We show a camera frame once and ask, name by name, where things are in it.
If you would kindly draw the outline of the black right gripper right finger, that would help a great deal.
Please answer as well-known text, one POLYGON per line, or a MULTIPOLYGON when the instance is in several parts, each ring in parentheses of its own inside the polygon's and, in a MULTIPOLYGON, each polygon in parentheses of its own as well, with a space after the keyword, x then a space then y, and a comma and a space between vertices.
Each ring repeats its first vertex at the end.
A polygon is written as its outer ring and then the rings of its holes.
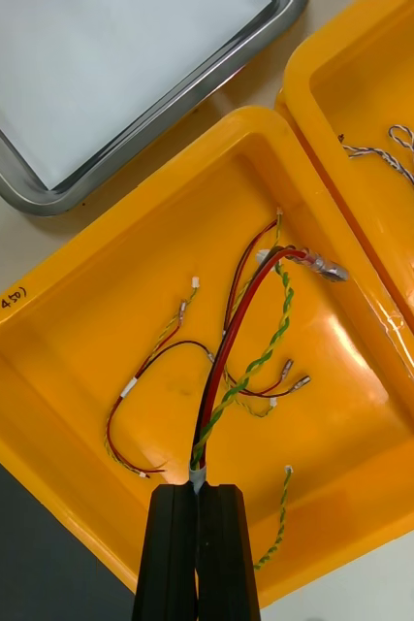
POLYGON ((204 484, 199 492, 197 574, 200 620, 259 620, 260 607, 241 491, 204 484))

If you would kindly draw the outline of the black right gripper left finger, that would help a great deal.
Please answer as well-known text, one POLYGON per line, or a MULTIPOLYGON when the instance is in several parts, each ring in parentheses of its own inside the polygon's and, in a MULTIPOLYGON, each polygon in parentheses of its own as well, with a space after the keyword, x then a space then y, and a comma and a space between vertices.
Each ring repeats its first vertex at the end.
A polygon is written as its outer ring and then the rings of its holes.
POLYGON ((195 620, 197 496, 190 483, 152 493, 132 618, 195 620))

